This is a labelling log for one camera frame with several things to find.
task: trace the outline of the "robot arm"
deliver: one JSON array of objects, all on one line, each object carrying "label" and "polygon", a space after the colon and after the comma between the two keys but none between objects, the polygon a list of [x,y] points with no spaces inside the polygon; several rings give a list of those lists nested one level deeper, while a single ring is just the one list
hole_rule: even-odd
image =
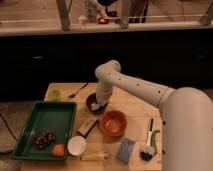
[{"label": "robot arm", "polygon": [[113,85],[159,108],[162,126],[163,171],[213,171],[213,104],[202,91],[167,86],[120,73],[117,61],[97,67],[96,98],[109,101]]},{"label": "robot arm", "polygon": [[113,85],[157,108],[162,106],[168,95],[174,91],[174,89],[164,85],[126,76],[121,74],[120,70],[120,64],[115,60],[97,67],[95,74],[99,79],[99,83],[97,85],[96,98],[101,106],[104,106],[109,101]]}]

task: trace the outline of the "wall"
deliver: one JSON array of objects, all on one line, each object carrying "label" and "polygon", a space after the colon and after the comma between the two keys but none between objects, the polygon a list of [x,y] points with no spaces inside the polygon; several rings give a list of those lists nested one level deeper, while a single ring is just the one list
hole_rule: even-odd
[{"label": "wall", "polygon": [[213,87],[213,30],[0,37],[0,100],[42,99],[50,82],[97,81],[117,59],[122,72],[175,88]]}]

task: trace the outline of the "small orange object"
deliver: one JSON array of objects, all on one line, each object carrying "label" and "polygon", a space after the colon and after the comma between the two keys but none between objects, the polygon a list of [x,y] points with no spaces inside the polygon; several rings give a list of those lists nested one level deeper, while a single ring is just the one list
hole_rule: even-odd
[{"label": "small orange object", "polygon": [[65,145],[64,144],[56,144],[52,150],[53,157],[63,157],[65,153]]}]

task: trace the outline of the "scrub brush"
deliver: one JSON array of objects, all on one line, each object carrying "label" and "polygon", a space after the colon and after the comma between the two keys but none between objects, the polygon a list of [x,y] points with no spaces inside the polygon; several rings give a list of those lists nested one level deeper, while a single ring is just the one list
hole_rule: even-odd
[{"label": "scrub brush", "polygon": [[151,137],[153,133],[153,118],[150,120],[146,144],[140,150],[140,157],[145,161],[150,161],[155,154],[155,148],[151,146]]}]

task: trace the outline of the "green tray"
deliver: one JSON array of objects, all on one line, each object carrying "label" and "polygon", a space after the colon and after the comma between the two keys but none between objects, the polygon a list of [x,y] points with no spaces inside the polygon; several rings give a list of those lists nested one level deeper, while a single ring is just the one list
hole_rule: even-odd
[{"label": "green tray", "polygon": [[[13,150],[12,158],[19,160],[65,160],[68,156],[67,148],[63,157],[53,157],[51,152],[53,146],[58,143],[64,143],[67,147],[74,126],[76,106],[75,102],[35,102]],[[44,132],[53,132],[56,140],[39,150],[32,143],[32,139],[35,135]]]}]

